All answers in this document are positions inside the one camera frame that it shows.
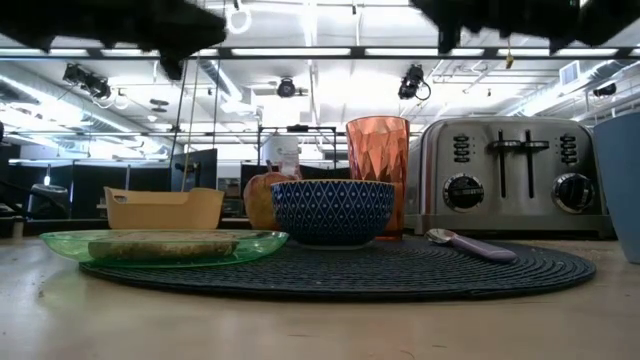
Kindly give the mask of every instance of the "dark placemat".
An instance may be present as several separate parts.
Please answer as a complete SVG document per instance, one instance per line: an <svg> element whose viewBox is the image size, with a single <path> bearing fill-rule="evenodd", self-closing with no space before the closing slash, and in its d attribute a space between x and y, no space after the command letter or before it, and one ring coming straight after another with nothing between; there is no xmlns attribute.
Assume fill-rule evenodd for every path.
<svg viewBox="0 0 640 360"><path fill-rule="evenodd" d="M496 264L424 239L375 242L354 251L313 251L289 242L251 263L183 269L81 264L87 274L128 285L212 295L318 301L488 299L557 291L595 275L595 265L556 250L494 242L515 251Z"/></svg>

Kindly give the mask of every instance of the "spoon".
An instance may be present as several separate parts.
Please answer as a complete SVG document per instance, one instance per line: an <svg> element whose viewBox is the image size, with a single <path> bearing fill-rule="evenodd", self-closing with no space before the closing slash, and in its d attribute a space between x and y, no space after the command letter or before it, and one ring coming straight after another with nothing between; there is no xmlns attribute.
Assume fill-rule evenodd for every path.
<svg viewBox="0 0 640 360"><path fill-rule="evenodd" d="M518 257L511 250L464 237L450 230L431 229L424 236L438 245L450 244L495 262L509 263Z"/></svg>

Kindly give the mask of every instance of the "wooden table surface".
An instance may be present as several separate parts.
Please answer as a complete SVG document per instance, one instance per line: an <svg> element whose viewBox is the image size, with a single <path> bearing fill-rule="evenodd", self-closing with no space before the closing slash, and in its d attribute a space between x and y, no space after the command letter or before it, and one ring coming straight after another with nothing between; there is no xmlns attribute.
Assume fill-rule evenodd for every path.
<svg viewBox="0 0 640 360"><path fill-rule="evenodd" d="M259 302L112 284L38 240L4 240L0 359L640 358L640 266L615 242L535 244L595 261L597 277L498 301Z"/></svg>

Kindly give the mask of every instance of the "plate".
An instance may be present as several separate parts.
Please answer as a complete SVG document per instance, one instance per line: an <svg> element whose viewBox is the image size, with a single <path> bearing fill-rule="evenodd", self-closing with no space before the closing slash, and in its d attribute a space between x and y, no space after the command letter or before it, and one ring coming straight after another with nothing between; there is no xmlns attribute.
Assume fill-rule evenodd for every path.
<svg viewBox="0 0 640 360"><path fill-rule="evenodd" d="M116 267L195 267L241 263L278 250L289 237L255 230L89 230L42 234L55 253Z"/></svg>

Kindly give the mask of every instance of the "stainless steel toaster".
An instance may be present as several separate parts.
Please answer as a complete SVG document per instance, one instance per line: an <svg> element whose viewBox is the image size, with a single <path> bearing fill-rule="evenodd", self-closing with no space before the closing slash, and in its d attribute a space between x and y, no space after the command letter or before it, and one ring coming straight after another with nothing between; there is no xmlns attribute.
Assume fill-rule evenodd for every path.
<svg viewBox="0 0 640 360"><path fill-rule="evenodd" d="M591 132L577 122L434 122L409 146L405 226L611 236Z"/></svg>

